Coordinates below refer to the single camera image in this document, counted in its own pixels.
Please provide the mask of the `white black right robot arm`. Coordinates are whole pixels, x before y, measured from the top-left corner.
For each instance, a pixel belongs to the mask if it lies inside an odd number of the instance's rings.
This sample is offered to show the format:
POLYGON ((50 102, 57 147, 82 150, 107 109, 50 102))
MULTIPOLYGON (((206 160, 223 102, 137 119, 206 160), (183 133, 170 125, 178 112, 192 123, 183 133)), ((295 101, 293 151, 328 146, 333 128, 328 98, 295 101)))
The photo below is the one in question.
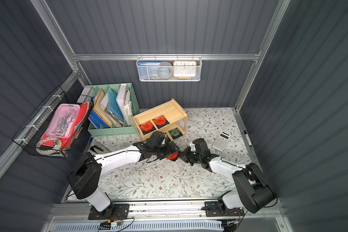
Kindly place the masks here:
POLYGON ((185 163, 200 164, 207 171, 233 179, 236 190, 229 190, 217 198, 216 209, 220 213, 235 208, 256 213, 278 199, 277 193, 257 164, 251 162, 245 165, 225 160, 220 155, 211 153, 203 138, 194 140, 178 155, 185 163))

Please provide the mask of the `red tea bag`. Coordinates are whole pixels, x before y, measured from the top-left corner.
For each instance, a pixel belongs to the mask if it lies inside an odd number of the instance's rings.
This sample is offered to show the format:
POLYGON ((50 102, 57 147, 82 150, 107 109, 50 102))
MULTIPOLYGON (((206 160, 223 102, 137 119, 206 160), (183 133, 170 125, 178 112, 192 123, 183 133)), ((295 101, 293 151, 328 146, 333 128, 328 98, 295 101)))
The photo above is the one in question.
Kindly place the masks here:
POLYGON ((176 161, 178 159, 178 153, 171 154, 167 157, 168 160, 176 161))
POLYGON ((142 131, 143 135, 146 135, 156 130, 156 127, 153 125, 151 121, 142 123, 141 125, 139 125, 139 128, 142 131))
POLYGON ((160 129, 160 128, 170 124, 170 122, 166 119, 166 117, 164 115, 158 116, 158 117, 154 118, 152 121, 157 129, 160 129))

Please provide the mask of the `green tea bag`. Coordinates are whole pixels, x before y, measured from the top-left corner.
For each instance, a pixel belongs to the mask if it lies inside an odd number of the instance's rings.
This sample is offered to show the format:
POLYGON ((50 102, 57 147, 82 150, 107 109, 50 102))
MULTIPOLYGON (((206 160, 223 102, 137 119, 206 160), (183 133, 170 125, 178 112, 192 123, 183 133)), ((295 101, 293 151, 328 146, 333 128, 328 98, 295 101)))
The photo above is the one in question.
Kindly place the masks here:
POLYGON ((173 140, 175 140, 183 135, 183 133, 181 132, 181 130, 179 128, 174 128, 172 130, 169 130, 169 134, 171 135, 173 140))

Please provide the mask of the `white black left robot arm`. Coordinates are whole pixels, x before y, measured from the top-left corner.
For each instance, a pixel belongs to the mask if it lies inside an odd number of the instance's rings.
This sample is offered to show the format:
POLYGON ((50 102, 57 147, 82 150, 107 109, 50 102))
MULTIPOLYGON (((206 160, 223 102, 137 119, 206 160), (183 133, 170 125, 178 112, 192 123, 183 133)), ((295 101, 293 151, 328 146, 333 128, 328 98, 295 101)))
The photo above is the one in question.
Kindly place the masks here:
POLYGON ((67 181, 76 198, 87 201, 99 218, 117 219, 118 210, 99 187, 100 177, 116 168, 141 162, 152 156, 156 156, 157 160, 175 161, 179 157, 179 147, 163 132, 157 131, 144 142, 134 143, 125 149, 95 156, 87 152, 76 162, 67 176, 67 181))

